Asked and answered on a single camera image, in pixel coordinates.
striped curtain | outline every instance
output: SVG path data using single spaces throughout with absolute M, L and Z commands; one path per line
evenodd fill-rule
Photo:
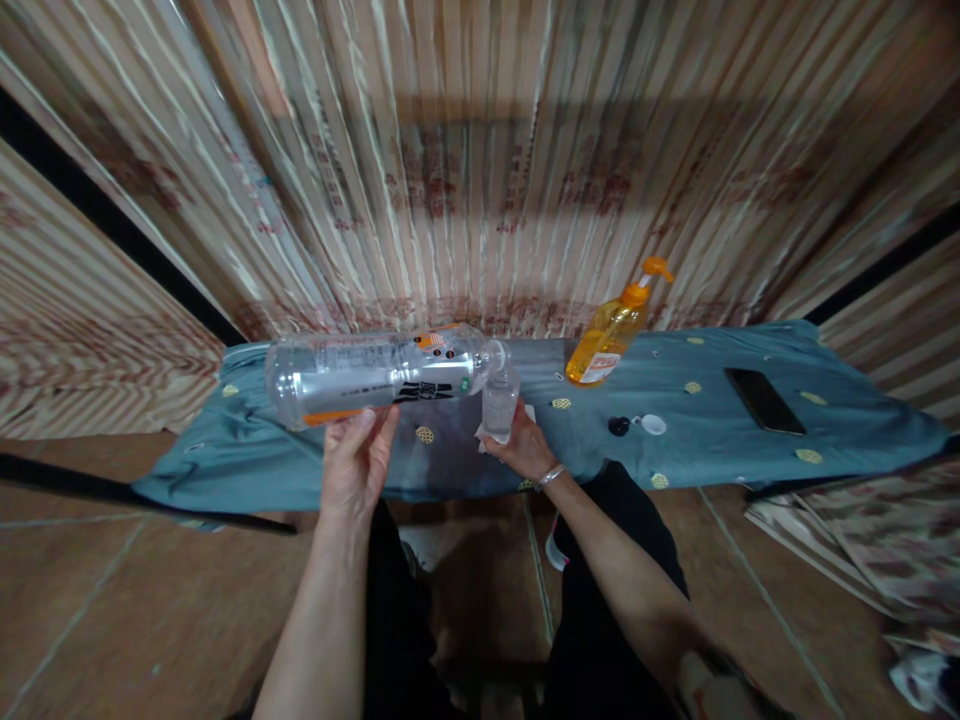
M 960 432 L 960 233 L 820 327 L 884 392 Z
M 818 252 L 778 293 L 767 319 L 803 317 L 958 201 L 960 81 L 862 188 Z M 960 283 L 960 268 L 957 273 Z
M 222 346 L 0 142 L 0 437 L 186 427 Z
M 183 0 L 352 329 L 761 319 L 957 78 L 947 2 Z
M 247 337 L 348 329 L 174 3 L 0 3 L 0 83 Z
M 9 0 L 0 82 L 251 338 L 762 319 L 956 80 L 944 0 Z
M 960 82 L 893 153 L 768 319 L 802 317 L 960 201 Z M 960 431 L 960 237 L 900 270 L 821 327 L 821 340 L 884 392 Z

silver bracelet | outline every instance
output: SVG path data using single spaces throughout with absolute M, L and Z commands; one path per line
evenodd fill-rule
M 564 465 L 563 463 L 560 463 L 560 464 L 557 465 L 553 470 L 551 470 L 551 471 L 548 472 L 546 475 L 544 475 L 542 478 L 540 478 L 540 480 L 537 482 L 537 484 L 536 484 L 536 486 L 535 486 L 534 489 L 535 489 L 537 492 L 540 492 L 541 490 L 543 490 L 543 486 L 544 486 L 544 485 L 546 485 L 546 484 L 547 484 L 548 482 L 550 482 L 551 480 L 555 480 L 555 479 L 557 478 L 557 476 L 558 476 L 560 473 L 562 473 L 564 470 L 566 470 L 566 469 L 567 469 L 566 465 Z

black phone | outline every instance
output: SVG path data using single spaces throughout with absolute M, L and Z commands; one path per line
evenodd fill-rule
M 773 389 L 767 376 L 756 370 L 724 368 L 743 404 L 753 415 L 753 419 L 764 430 L 782 432 L 790 435 L 806 435 L 797 416 Z

teal tablecloth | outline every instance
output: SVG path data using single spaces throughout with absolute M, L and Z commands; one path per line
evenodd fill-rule
M 557 377 L 574 342 L 510 345 L 521 395 L 581 482 L 607 458 L 623 463 L 644 488 L 881 473 L 936 453 L 947 438 L 932 417 L 885 396 L 821 347 L 816 326 L 802 320 L 642 333 L 610 379 L 592 389 Z M 190 510 L 316 509 L 324 431 L 291 433 L 277 422 L 264 387 L 266 349 L 260 343 L 226 351 L 220 386 L 153 472 L 134 484 L 137 492 Z M 766 374 L 807 435 L 757 427 L 725 367 Z M 554 400 L 569 400 L 569 407 L 554 407 Z M 666 421 L 666 433 L 633 425 L 616 437 L 607 429 L 611 416 L 647 413 Z M 405 404 L 385 497 L 420 502 L 522 489 L 509 468 L 477 452 L 479 424 L 479 395 Z M 433 442 L 419 439 L 419 427 Z

black pole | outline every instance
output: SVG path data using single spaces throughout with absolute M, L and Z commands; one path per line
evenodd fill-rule
M 815 307 L 804 318 L 822 325 L 884 280 L 960 230 L 960 202 L 956 202 L 913 235 Z
M 135 507 L 141 510 L 173 517 L 196 518 L 210 522 L 233 525 L 247 530 L 276 533 L 278 535 L 296 535 L 297 528 L 287 523 L 265 520 L 255 515 L 235 515 L 233 513 L 197 512 L 180 510 L 158 503 L 134 492 L 126 483 L 107 480 L 87 473 L 67 468 L 47 465 L 36 460 L 0 453 L 0 482 L 39 492 L 65 495 L 66 497 L 94 502 Z
M 226 346 L 247 342 L 77 162 L 0 87 L 0 137 Z

